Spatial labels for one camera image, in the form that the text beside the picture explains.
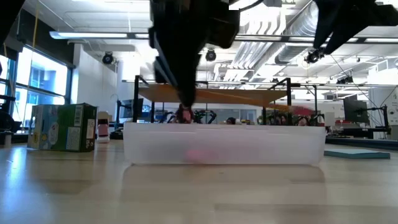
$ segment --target wooden board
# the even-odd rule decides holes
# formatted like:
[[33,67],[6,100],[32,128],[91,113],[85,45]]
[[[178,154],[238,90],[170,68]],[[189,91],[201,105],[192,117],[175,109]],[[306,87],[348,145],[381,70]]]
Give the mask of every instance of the wooden board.
[[[139,94],[154,102],[179,103],[175,89],[170,85],[150,85],[140,88]],[[286,96],[282,90],[220,90],[197,89],[196,103],[227,103],[267,106]]]

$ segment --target label on box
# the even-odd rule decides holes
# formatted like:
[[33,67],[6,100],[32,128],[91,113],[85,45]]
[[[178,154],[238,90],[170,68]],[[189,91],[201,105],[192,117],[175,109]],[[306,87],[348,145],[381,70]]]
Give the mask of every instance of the label on box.
[[87,120],[87,139],[93,139],[94,138],[94,130],[95,130],[95,120],[94,119],[88,119]]
[[50,144],[55,144],[58,141],[58,123],[54,122],[51,124],[49,129],[49,142]]
[[80,128],[69,127],[67,137],[67,150],[78,151],[80,146]]
[[81,126],[83,119],[83,105],[76,105],[74,126]]

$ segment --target white plastic bin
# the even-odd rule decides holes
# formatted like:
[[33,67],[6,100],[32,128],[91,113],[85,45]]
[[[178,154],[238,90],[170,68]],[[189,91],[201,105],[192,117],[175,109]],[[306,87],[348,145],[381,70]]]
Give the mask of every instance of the white plastic bin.
[[124,124],[134,164],[310,164],[323,157],[325,128],[214,124]]

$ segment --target cardboard box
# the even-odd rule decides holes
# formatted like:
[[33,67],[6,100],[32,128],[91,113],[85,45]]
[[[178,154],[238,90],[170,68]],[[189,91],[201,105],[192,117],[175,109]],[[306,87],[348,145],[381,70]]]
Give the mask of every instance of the cardboard box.
[[96,114],[97,108],[86,103],[33,106],[28,147],[90,152],[95,148]]

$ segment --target computer screen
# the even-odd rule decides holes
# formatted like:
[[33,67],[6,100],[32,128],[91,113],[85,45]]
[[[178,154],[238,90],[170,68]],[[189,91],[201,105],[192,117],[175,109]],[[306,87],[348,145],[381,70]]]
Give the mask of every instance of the computer screen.
[[369,116],[365,110],[368,106],[366,102],[359,100],[351,100],[348,98],[344,99],[344,115],[346,121],[358,122],[358,123],[369,123]]
[[[121,107],[121,118],[132,118],[132,110],[134,108],[134,100],[122,100],[122,104],[126,106],[130,106],[130,108]],[[138,99],[138,117],[142,115],[142,106],[144,104],[144,99]]]

